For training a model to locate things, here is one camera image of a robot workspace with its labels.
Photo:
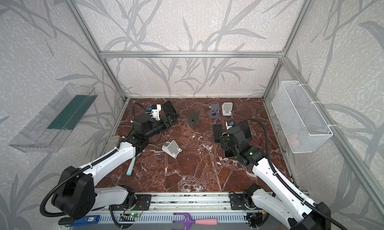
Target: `leaf pattern wallpaper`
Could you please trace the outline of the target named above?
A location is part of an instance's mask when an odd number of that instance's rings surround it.
[[[384,0],[315,0],[288,58],[381,186],[384,186]],[[292,154],[271,102],[271,121],[294,178],[324,201],[348,229],[384,229],[384,220],[332,140],[310,154]]]
[[[38,206],[62,170],[102,154],[122,97],[70,12],[55,0],[0,0],[0,228],[53,229]],[[98,95],[57,153],[23,153],[10,140],[67,83]]]
[[[103,51],[280,51],[303,1],[75,0]],[[141,97],[261,97],[276,62],[108,60],[125,93]]]

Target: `marble surface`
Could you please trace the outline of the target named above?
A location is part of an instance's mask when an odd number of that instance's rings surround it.
[[[131,99],[117,129],[117,135],[125,136],[131,129],[131,106],[134,100],[145,107],[170,100],[181,116],[170,129],[161,134],[160,140],[159,135],[150,139],[150,143],[156,143],[148,145],[137,157],[131,176],[126,175],[131,162],[128,160],[105,176],[97,187],[127,185],[137,192],[227,192],[243,191],[256,183],[265,190],[270,190],[261,179],[240,165],[234,157],[225,158],[220,145],[214,143],[212,124],[221,123],[225,128],[227,119],[233,118],[238,121],[247,117],[260,118],[266,124],[272,161],[289,178],[261,98]],[[224,102],[232,102],[232,116],[209,118],[211,102],[219,102],[220,106]],[[189,127],[188,116],[194,111],[199,112],[200,122],[197,126]],[[136,116],[142,112],[144,112],[143,109],[136,107]],[[259,146],[264,151],[265,140],[262,128],[253,122],[249,125],[253,137],[249,140],[250,145]],[[166,141],[172,140],[175,140],[183,150],[176,159],[161,150]]]

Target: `light blue handle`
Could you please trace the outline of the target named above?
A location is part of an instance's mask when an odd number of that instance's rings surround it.
[[[128,170],[127,170],[127,175],[128,176],[130,176],[132,174],[133,165],[135,165],[135,160],[136,160],[136,157],[132,157],[131,164],[129,165]]]

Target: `wallpaper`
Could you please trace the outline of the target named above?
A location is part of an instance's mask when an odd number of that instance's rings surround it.
[[[104,51],[282,50],[303,1],[75,0]]]
[[[64,4],[0,0],[0,228],[53,229],[38,206],[70,165],[102,154],[122,98]],[[8,143],[67,83],[98,95],[57,153],[23,153]]]
[[[289,59],[384,187],[384,0],[316,0]]]
[[[316,202],[329,206],[332,218],[350,230],[384,229],[384,219],[344,161],[332,138],[312,153],[293,154],[272,106],[281,81],[294,80],[282,67],[265,99],[271,124],[295,183]]]
[[[276,63],[275,58],[108,59],[126,95],[136,97],[262,97]]]

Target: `white mesh basket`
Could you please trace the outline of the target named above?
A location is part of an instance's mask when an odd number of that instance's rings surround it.
[[[283,81],[272,101],[293,153],[313,152],[333,132],[298,81]]]

